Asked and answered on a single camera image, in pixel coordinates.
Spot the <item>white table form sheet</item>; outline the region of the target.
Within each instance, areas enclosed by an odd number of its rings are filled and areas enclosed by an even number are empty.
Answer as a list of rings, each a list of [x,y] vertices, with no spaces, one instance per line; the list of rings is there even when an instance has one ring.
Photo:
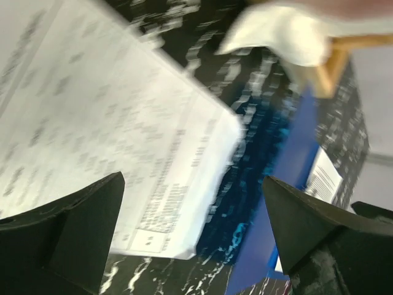
[[[112,252],[190,259],[242,135],[101,2],[1,2],[1,216],[120,171]]]

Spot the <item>blue plastic folder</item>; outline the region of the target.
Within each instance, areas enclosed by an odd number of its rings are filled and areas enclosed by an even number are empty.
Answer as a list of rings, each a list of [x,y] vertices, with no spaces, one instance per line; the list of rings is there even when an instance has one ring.
[[[245,142],[217,193],[216,210],[197,244],[184,294],[282,294],[276,270],[292,194],[302,193],[318,150],[317,105],[305,90],[297,105],[259,106]]]

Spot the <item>white printed paper files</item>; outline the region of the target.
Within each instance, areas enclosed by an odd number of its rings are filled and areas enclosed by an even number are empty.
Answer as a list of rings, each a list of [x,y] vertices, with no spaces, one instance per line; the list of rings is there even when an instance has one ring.
[[[287,274],[331,230],[312,205],[331,204],[343,178],[322,147],[305,163],[277,173],[267,185],[267,211],[276,243],[275,271]]]

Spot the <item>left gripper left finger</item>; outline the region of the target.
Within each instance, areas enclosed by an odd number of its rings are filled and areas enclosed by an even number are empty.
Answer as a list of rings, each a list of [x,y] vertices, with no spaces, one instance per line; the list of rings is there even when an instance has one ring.
[[[98,294],[122,203],[120,172],[1,220],[1,294]]]

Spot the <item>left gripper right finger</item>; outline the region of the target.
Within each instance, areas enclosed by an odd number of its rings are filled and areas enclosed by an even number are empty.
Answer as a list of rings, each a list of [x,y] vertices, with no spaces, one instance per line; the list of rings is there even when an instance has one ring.
[[[267,205],[267,185],[263,193]],[[392,294],[392,211],[364,202],[353,212],[312,205],[332,230],[286,275],[292,294]]]

